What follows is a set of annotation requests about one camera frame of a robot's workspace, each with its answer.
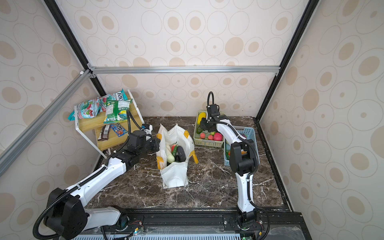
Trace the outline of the white radish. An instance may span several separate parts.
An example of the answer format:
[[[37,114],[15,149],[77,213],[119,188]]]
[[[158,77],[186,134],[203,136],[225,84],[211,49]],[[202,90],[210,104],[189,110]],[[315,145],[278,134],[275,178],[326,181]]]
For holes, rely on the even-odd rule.
[[[167,157],[167,162],[169,164],[171,164],[175,161],[175,157],[169,149],[166,149],[166,157]]]

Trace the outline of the green cucumber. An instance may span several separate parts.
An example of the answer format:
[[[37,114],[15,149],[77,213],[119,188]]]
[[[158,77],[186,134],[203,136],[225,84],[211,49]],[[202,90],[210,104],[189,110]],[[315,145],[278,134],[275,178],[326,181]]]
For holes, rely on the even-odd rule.
[[[177,158],[177,156],[178,156],[178,147],[177,147],[177,150],[172,151],[172,155],[173,155],[173,157],[175,159]]]

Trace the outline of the white grocery bag yellow handles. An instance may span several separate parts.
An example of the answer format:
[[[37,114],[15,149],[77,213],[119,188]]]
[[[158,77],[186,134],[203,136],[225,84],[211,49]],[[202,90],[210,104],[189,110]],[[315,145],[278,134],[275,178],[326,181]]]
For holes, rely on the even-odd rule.
[[[160,150],[156,152],[157,166],[163,187],[167,189],[188,185],[188,161],[193,158],[196,164],[199,162],[189,132],[179,125],[169,131],[160,125],[157,138],[160,140]]]

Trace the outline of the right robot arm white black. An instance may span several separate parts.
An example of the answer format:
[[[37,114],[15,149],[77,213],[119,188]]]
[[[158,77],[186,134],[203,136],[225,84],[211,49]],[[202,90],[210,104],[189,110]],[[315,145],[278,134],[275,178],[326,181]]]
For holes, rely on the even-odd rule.
[[[249,229],[256,223],[261,227],[259,235],[266,236],[270,230],[269,215],[265,209],[257,206],[253,199],[253,176],[260,165],[256,143],[243,137],[228,117],[220,113],[213,92],[208,93],[207,116],[202,118],[200,127],[208,132],[220,133],[230,145],[229,162],[238,185],[239,227]]]

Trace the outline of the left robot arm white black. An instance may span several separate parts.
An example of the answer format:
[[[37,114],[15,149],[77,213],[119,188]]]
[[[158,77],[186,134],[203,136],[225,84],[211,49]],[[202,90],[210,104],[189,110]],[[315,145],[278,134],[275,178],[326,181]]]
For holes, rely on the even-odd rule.
[[[118,208],[91,210],[86,206],[105,186],[137,164],[143,154],[159,151],[160,140],[152,136],[152,130],[152,125],[142,124],[97,171],[67,189],[53,190],[34,224],[34,238],[71,240],[85,230],[125,221]]]

